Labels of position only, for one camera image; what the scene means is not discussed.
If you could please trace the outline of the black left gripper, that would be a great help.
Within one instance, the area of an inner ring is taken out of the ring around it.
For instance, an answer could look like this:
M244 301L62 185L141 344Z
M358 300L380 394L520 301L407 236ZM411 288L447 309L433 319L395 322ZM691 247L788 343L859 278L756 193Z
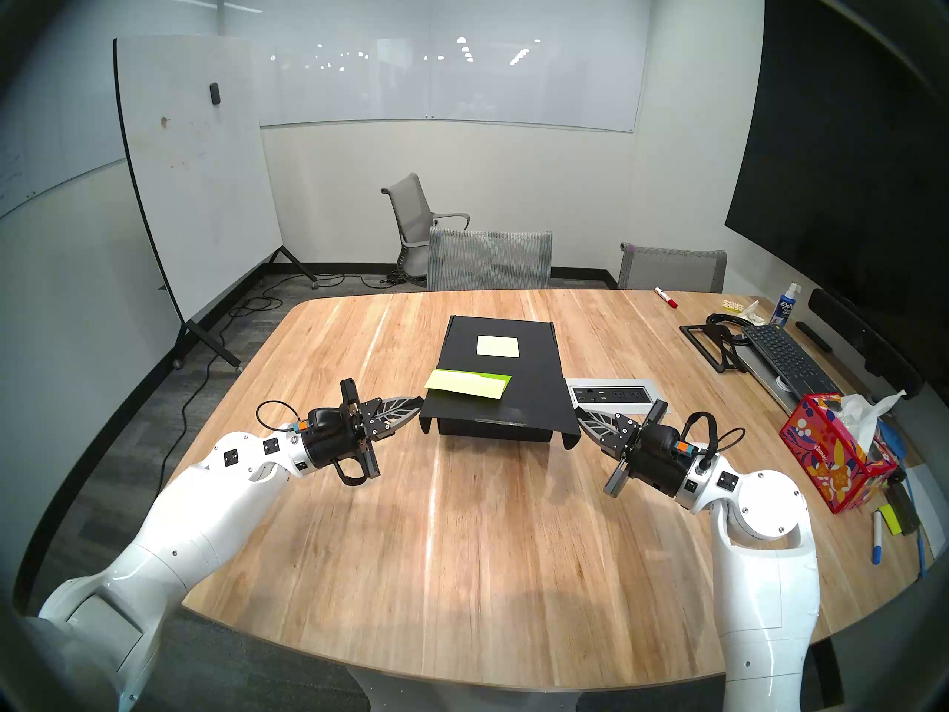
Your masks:
M380 475L371 441L382 441L414 420L424 406L422 396L374 398L360 402L351 378L340 382L343 401L338 408L310 410L307 427L301 431L307 462L314 468L333 464L342 481L366 481ZM351 478L341 461L352 458L363 474Z

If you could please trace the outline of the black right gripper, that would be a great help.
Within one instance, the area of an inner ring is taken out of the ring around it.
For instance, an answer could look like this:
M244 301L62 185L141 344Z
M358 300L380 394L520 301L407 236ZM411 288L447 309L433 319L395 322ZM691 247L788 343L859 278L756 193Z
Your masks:
M618 463L604 487L607 495L618 497L631 479L668 497L678 494L695 460L695 446L661 423L667 409L667 402L655 401L642 423L624 414L574 409L582 431Z

